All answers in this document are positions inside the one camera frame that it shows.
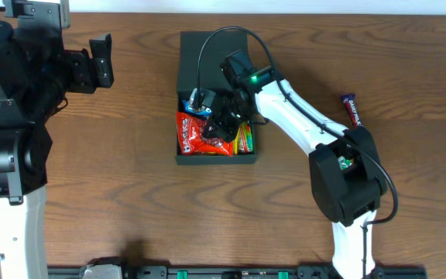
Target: wooden table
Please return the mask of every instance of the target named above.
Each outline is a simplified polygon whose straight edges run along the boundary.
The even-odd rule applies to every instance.
[[[274,124],[257,131],[254,165],[175,164],[180,31],[240,25],[266,41],[296,91],[335,121],[349,125],[338,96],[357,94],[400,196],[395,220],[375,228],[375,259],[424,265],[430,278],[446,278],[446,17],[71,18],[67,49],[112,33],[115,83],[94,95],[68,94],[68,108],[47,124],[54,141],[47,162],[49,264],[114,255],[174,265],[331,260],[331,223],[310,192],[308,160]],[[266,65],[256,43],[250,52]],[[384,196],[378,217],[391,206]]]

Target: white wall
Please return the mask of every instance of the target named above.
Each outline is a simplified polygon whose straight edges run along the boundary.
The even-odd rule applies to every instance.
[[[446,15],[446,0],[70,0],[70,10]]]

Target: open box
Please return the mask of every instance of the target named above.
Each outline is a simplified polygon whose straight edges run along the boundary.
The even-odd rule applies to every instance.
[[[204,41],[211,32],[182,32],[180,34],[180,68],[178,70],[177,82],[177,109],[184,111],[182,100],[188,100],[196,87],[197,59],[201,52]],[[247,51],[247,34],[243,32],[222,32],[214,36],[206,45],[201,61],[201,87],[212,91],[230,90],[231,87],[221,72],[220,63],[230,53],[241,50]],[[203,164],[254,164],[256,154],[256,130],[253,125],[252,146],[253,153],[243,155],[182,155],[177,137],[177,155],[175,160],[180,165],[203,165]]]

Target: white arm tube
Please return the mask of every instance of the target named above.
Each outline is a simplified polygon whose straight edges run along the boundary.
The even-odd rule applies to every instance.
[[[23,204],[11,206],[0,198],[0,253],[3,279],[48,278],[44,250],[44,205],[46,187],[23,197]]]
[[[337,134],[344,134],[343,131],[347,127],[333,122],[309,105],[290,87],[288,81],[283,80],[281,84],[283,89],[290,94],[294,102],[300,105],[303,110],[309,112],[313,117],[320,120]],[[286,101],[276,81],[264,86],[261,92],[256,94],[256,104],[259,113],[263,117],[276,123],[308,156],[309,153],[316,150],[318,144],[329,144],[336,140],[335,137],[322,131],[320,127],[312,123],[312,121],[300,113],[290,102]],[[335,241],[333,265],[344,279],[362,278],[363,231],[361,226],[365,221],[373,220],[375,215],[376,211],[367,212],[354,220],[354,223],[349,227],[343,226],[340,222],[332,223],[333,238]],[[371,270],[375,267],[375,262],[371,254],[371,235],[371,226],[368,226],[366,247],[367,274],[370,274]]]

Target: candy bag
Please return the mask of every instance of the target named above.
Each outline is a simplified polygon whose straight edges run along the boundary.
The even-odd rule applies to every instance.
[[[233,143],[223,139],[206,139],[202,136],[206,121],[177,112],[178,143],[183,155],[221,154],[232,156]]]

